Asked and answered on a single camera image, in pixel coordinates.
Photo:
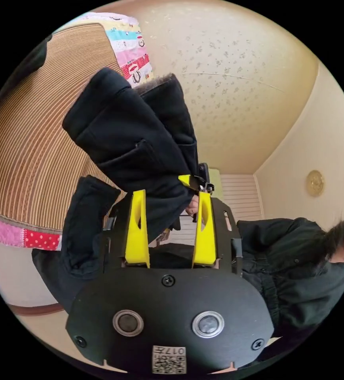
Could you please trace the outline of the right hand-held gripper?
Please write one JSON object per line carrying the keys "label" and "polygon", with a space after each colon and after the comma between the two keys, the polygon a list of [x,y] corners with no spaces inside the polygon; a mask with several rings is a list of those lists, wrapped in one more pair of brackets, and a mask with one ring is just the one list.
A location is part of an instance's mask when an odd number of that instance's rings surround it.
{"label": "right hand-held gripper", "polygon": [[209,167],[206,163],[198,165],[198,175],[179,175],[178,180],[186,187],[192,188],[196,192],[206,192],[212,194],[215,186],[210,181]]}

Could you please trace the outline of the person's right hand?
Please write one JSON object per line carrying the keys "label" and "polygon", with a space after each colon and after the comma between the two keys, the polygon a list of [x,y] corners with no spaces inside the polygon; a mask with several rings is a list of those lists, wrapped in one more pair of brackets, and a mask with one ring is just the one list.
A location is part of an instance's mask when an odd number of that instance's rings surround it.
{"label": "person's right hand", "polygon": [[194,217],[198,213],[198,207],[199,207],[199,196],[193,195],[189,205],[186,207],[185,212],[190,217]]}

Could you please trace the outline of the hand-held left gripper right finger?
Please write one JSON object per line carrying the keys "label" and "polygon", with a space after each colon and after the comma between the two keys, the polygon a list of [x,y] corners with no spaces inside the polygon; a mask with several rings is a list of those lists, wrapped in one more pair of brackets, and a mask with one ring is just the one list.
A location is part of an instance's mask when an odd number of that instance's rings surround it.
{"label": "hand-held left gripper right finger", "polygon": [[197,228],[192,268],[217,267],[217,247],[214,222],[214,211],[209,193],[199,193]]}

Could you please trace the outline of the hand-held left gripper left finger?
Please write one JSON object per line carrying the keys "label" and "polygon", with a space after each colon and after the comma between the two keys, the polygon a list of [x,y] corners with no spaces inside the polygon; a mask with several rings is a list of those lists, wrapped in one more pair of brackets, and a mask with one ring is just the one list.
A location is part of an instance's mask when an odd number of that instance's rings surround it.
{"label": "hand-held left gripper left finger", "polygon": [[128,265],[141,265],[150,268],[145,190],[135,191],[132,195],[125,246],[125,261]]}

